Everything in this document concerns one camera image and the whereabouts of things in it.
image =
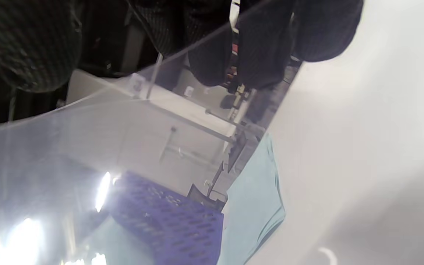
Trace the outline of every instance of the metal rod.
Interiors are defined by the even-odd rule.
[[[229,120],[227,120],[227,119],[224,119],[224,118],[220,117],[219,115],[212,113],[212,111],[211,111],[210,109],[206,109],[206,110],[205,110],[205,114],[207,114],[207,115],[212,115],[212,116],[214,116],[214,117],[216,117],[216,118],[219,118],[219,119],[221,119],[222,121],[227,122],[227,123],[229,123],[229,124],[232,124],[232,125],[234,125],[234,126],[237,126],[238,128],[240,128],[240,129],[242,129],[242,130],[244,130],[244,129],[245,129],[245,127],[244,127],[243,125],[238,124],[238,123],[235,123],[234,121],[229,121]]]
[[[171,140],[173,139],[173,134],[176,132],[176,127],[172,126],[170,135],[168,136],[168,139],[166,140],[165,146],[163,147],[163,151],[160,154],[160,162],[163,160],[163,157],[165,157],[165,152],[168,149],[168,146],[171,143]]]
[[[170,116],[170,117],[172,117],[174,119],[178,119],[178,120],[180,120],[180,121],[182,121],[182,122],[184,122],[184,123],[186,123],[186,124],[188,124],[188,125],[196,128],[196,129],[199,129],[199,130],[203,131],[206,134],[210,134],[210,135],[212,135],[214,137],[219,138],[220,140],[223,140],[223,141],[226,141],[226,142],[229,142],[229,143],[233,143],[234,142],[234,140],[231,139],[230,137],[227,137],[227,136],[225,136],[223,134],[220,134],[220,133],[218,133],[218,132],[216,132],[216,131],[214,131],[214,130],[212,130],[210,128],[207,128],[205,126],[202,126],[200,124],[197,124],[197,123],[195,123],[195,122],[193,122],[193,121],[191,121],[189,119],[186,119],[185,117],[180,116],[180,115],[178,115],[176,113],[173,113],[173,112],[171,112],[171,111],[169,111],[167,109],[163,109],[163,108],[161,108],[161,107],[159,107],[159,106],[157,106],[155,104],[151,104],[151,103],[150,103],[150,106],[152,106],[153,108],[157,109],[158,111],[166,114],[167,116]]]
[[[219,169],[215,173],[215,176],[212,179],[212,185],[210,185],[209,188],[207,189],[207,198],[210,197],[210,195],[213,191],[213,188],[215,187],[215,183],[217,183],[217,180],[219,179],[220,174],[222,174],[222,172],[223,172],[223,164],[224,164],[224,161],[222,161],[222,163],[219,166]]]
[[[152,78],[150,79],[150,87],[148,87],[148,92],[146,93],[146,99],[150,99],[153,86],[155,85],[156,76],[158,75],[158,72],[160,71],[160,66],[162,61],[163,61],[163,55],[159,53],[158,57],[156,58],[155,67],[153,68],[153,74],[152,74]]]
[[[14,121],[14,111],[15,111],[15,95],[16,95],[17,89],[12,88],[11,89],[11,100],[9,102],[9,115],[7,117],[7,120],[12,122]]]

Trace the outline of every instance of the black object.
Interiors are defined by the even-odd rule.
[[[178,57],[170,57],[168,60],[163,61],[158,69],[158,75],[156,76],[155,84],[173,91],[178,86],[181,71],[185,60],[185,55]],[[153,75],[153,67],[147,70],[139,72],[139,74],[150,80]]]
[[[158,52],[128,1],[84,1],[84,42],[79,67],[98,77],[124,77],[156,62]]]
[[[52,111],[58,104],[64,104],[68,83],[59,89],[44,93],[17,90],[15,93],[14,120],[20,120]]]
[[[212,185],[207,189],[207,195],[206,195],[207,198],[210,198],[211,193],[214,191],[213,188],[215,187],[215,183],[217,183],[217,180],[219,179],[220,175],[223,172],[223,164],[224,164],[224,161],[222,161],[222,163],[220,163],[220,166],[217,169],[217,172],[215,173],[215,176],[212,179]]]
[[[226,80],[233,38],[230,1],[131,0],[131,5],[165,56],[218,29],[191,47],[190,70],[207,86]],[[362,6],[363,0],[242,0],[237,23],[239,83],[247,89],[273,88],[282,81],[291,54],[304,61],[338,56],[355,34]]]
[[[68,81],[81,51],[71,0],[0,0],[0,75],[12,88],[53,91]]]
[[[224,98],[222,98],[222,101],[220,102],[220,107],[222,109],[231,109],[236,98],[236,95],[226,95]]]
[[[237,136],[237,140],[234,142],[232,148],[230,149],[229,162],[228,162],[229,166],[227,167],[227,173],[230,173],[233,166],[235,165],[235,163],[239,159],[240,154],[242,153],[243,149],[245,148],[247,141],[248,141],[248,139],[246,139],[245,132],[242,131]]]
[[[187,193],[187,197],[219,212],[222,211],[223,207],[225,206],[225,202],[220,200],[212,200],[211,198],[208,198],[202,194],[202,192],[199,191],[199,189],[194,184],[192,184],[189,193]]]

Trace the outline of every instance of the clear acrylic sheet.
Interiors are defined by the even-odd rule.
[[[252,13],[243,15],[242,23],[256,19]],[[234,93],[227,91],[227,84],[203,85],[188,57],[213,54],[215,44],[229,33],[226,25],[129,77],[102,80],[75,71],[70,86],[83,92],[70,88],[74,102],[0,126],[0,265],[196,264],[177,258],[181,253],[203,264],[216,263],[218,257],[209,250],[217,248],[215,236],[222,236],[221,231],[212,234],[217,223],[222,225],[227,190],[264,136],[297,72],[282,67],[276,73],[281,82],[264,87],[266,81],[259,89],[237,86]],[[173,74],[180,75],[177,84],[169,83]],[[135,176],[124,183],[129,174]],[[164,224],[167,218],[151,221],[148,209],[111,202],[112,194],[126,192],[132,183],[139,194],[148,193],[143,206],[158,203],[158,216],[168,211],[165,201],[187,205],[187,210],[168,216],[181,220],[177,215],[184,214],[190,227],[198,216],[207,216],[210,223],[184,241],[203,243],[204,250],[184,247],[183,252],[166,253],[186,244],[172,241],[177,234],[158,229],[158,222]],[[139,183],[146,185],[143,191]],[[193,196],[197,191],[199,198]],[[116,218],[131,214],[124,208],[147,218],[146,223],[137,220],[143,234],[132,236],[109,207],[116,208]],[[174,223],[166,225],[175,229]],[[201,233],[215,242],[200,239]],[[155,245],[158,237],[170,248]]]

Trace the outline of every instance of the dark patterned fabric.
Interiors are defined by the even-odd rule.
[[[70,0],[0,0],[0,73],[13,88],[48,92],[78,64],[81,23]]]
[[[184,5],[185,43],[194,44],[207,37],[187,53],[192,74],[204,85],[225,81],[232,51],[229,13],[231,0],[189,0]]]
[[[202,84],[224,82],[232,47],[230,1],[141,1],[151,5],[150,10],[143,10],[148,14],[146,27],[152,31],[158,50],[166,55],[180,50],[176,44],[183,32],[177,27],[184,27],[182,47],[222,27],[191,47],[188,55],[191,72]],[[183,6],[183,25],[172,19],[175,14],[169,11],[177,10],[178,5]],[[240,82],[248,89],[271,89],[282,80],[291,53],[311,62],[338,56],[355,34],[362,5],[362,0],[242,0],[237,25]]]
[[[165,57],[184,46],[181,0],[130,0],[155,48]]]
[[[294,54],[307,62],[340,55],[358,27],[362,0],[305,0],[296,14],[299,28]]]

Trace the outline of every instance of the light blue cloth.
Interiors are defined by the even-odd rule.
[[[218,265],[243,265],[286,216],[269,134],[227,194],[227,223]]]
[[[111,216],[84,240],[79,250],[79,256],[75,256],[74,260],[84,258],[86,264],[91,264],[96,253],[105,255],[108,265],[155,264],[153,250]]]

